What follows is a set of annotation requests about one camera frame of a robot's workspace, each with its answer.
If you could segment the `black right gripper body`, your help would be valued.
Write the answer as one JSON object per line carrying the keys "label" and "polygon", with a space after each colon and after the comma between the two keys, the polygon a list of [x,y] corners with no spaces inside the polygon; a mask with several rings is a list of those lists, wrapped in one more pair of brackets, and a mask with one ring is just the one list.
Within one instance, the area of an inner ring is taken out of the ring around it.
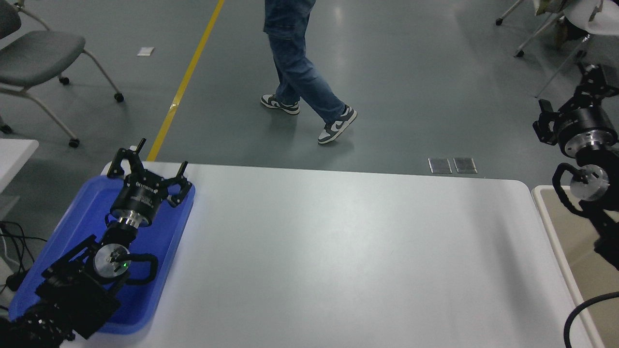
{"label": "black right gripper body", "polygon": [[554,122],[553,132],[565,156],[576,156],[593,145],[617,143],[617,132],[609,116],[598,106],[562,113]]}

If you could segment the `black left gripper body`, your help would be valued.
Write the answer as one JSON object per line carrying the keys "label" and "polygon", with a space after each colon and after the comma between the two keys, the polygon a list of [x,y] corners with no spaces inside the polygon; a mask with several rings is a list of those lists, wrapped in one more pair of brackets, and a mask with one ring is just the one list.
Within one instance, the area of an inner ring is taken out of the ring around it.
{"label": "black left gripper body", "polygon": [[124,178],[122,188],[110,213],[114,218],[141,218],[139,226],[148,227],[168,196],[168,189],[163,184],[164,177],[146,170],[132,173]]}

